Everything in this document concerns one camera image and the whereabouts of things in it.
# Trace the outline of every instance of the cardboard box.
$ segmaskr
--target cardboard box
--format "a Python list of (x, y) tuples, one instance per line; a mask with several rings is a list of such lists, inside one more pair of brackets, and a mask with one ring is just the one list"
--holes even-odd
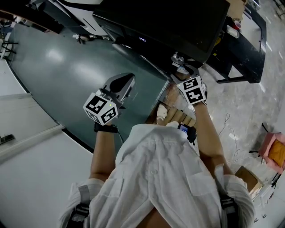
[(233, 20), (242, 21), (242, 14), (244, 13), (244, 6), (247, 0), (227, 0), (231, 5), (228, 9), (228, 16)]
[(263, 186), (263, 183), (244, 166), (241, 166), (235, 175), (246, 182), (248, 192), (251, 195), (252, 199), (259, 193), (260, 189)]

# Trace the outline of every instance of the white shirt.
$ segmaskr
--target white shirt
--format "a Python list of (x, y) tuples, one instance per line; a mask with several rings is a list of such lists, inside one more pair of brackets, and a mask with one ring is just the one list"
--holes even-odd
[[(242, 212), (243, 227), (250, 227), (254, 209), (245, 183), (233, 175), (225, 175), (224, 181)], [(173, 228), (221, 227), (215, 181), (186, 133), (173, 127), (134, 126), (106, 182), (89, 179), (73, 184), (60, 227), (66, 226), (80, 203), (78, 187), (83, 185), (91, 200), (84, 227), (135, 228), (154, 207)]]

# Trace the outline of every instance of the black monitor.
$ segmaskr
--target black monitor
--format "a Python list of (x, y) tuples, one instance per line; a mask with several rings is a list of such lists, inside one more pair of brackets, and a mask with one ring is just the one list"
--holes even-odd
[(103, 0), (94, 15), (126, 28), (126, 35), (142, 34), (144, 42), (153, 39), (204, 63), (229, 5), (226, 0)]

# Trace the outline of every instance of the white cable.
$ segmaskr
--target white cable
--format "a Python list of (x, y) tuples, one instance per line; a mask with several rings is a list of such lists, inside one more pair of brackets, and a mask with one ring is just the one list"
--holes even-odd
[(253, 158), (253, 157), (240, 158), (240, 159), (237, 159), (237, 160), (235, 160), (235, 161), (229, 161), (229, 162), (227, 162), (227, 163), (233, 163), (233, 162), (237, 162), (237, 161), (243, 160), (243, 159), (254, 159), (254, 158)]
[(224, 128), (226, 127), (226, 123), (228, 121), (228, 119), (230, 119), (231, 115), (227, 112), (226, 117), (225, 117), (225, 121), (224, 121), (224, 127), (223, 129), (220, 131), (220, 133), (218, 134), (220, 136), (220, 134), (223, 132)]

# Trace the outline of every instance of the orange object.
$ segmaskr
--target orange object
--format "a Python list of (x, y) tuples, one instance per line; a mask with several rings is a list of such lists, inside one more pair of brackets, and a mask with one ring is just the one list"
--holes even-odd
[(282, 134), (281, 132), (279, 133), (268, 132), (258, 153), (266, 161), (266, 164), (270, 168), (282, 174), (285, 169), (285, 161), (283, 162), (283, 165), (279, 166), (275, 161), (273, 161), (272, 159), (268, 157), (271, 146), (273, 145), (275, 140), (278, 140), (280, 143), (282, 143), (285, 146), (285, 135), (284, 134)]
[(269, 150), (268, 157), (282, 167), (285, 161), (285, 146), (276, 139)]

